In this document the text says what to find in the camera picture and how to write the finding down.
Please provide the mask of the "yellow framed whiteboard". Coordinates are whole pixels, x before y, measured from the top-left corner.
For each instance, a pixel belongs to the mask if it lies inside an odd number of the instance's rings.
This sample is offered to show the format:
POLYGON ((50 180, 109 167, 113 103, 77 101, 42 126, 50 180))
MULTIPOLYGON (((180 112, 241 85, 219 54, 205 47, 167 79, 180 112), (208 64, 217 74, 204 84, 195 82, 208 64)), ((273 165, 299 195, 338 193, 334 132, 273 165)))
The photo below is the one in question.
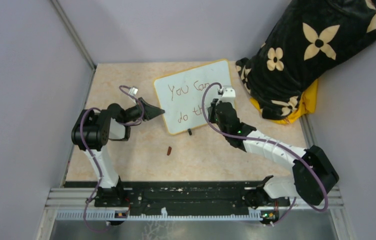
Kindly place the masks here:
POLYGON ((202 98, 212 83, 231 87, 230 63, 220 59, 190 69, 159 77, 153 82, 159 107, 170 135, 206 124, 202 113, 202 98))

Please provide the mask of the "red marker cap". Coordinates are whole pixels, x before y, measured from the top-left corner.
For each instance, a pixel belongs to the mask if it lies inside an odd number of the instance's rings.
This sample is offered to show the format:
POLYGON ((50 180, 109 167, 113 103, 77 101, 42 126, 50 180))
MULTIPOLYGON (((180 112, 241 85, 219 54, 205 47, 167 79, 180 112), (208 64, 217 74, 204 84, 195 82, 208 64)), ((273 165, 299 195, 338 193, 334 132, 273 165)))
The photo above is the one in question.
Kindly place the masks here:
POLYGON ((167 149, 167 154, 166 155, 169 156, 171 154, 171 152, 172 152, 172 147, 169 146, 168 149, 167 149))

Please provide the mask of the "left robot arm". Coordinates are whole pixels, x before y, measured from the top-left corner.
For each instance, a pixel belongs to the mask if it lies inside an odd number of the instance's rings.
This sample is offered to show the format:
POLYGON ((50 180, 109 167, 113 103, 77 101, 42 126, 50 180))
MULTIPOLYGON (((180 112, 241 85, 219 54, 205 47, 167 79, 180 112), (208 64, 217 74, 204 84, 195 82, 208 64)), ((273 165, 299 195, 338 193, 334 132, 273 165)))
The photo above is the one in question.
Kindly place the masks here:
POLYGON ((126 142, 131 126, 163 115, 165 110, 139 97, 135 106, 123 109, 112 103, 107 109, 83 109, 71 131, 71 141, 88 157, 97 176, 95 200, 107 200, 114 207, 125 203, 126 193, 121 178, 114 170, 108 153, 109 141, 126 142))

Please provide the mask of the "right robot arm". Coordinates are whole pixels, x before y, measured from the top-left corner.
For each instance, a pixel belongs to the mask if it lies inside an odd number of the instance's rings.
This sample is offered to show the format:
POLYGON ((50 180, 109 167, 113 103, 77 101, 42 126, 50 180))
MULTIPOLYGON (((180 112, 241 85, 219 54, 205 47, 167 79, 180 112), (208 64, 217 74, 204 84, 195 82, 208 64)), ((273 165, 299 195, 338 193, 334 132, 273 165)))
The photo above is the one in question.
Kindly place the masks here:
POLYGON ((207 120, 232 147, 265 157, 290 171, 289 176, 265 178, 257 193, 260 204, 271 206, 277 199, 288 197, 300 198, 315 210, 324 204, 321 212, 328 207, 329 192, 339 176, 320 147, 296 147, 266 136, 240 121, 230 102, 216 98, 207 108, 207 120))

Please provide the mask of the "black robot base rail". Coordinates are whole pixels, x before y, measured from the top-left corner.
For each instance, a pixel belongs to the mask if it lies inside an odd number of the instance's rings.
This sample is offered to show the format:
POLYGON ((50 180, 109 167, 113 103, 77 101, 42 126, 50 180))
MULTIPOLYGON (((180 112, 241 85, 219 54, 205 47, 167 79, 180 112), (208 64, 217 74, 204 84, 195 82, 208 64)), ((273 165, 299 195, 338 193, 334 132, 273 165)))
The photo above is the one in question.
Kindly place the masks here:
POLYGON ((228 220, 275 223, 279 207, 290 200, 271 199, 263 181, 126 181, 98 188, 91 203, 119 225, 125 220, 228 220))

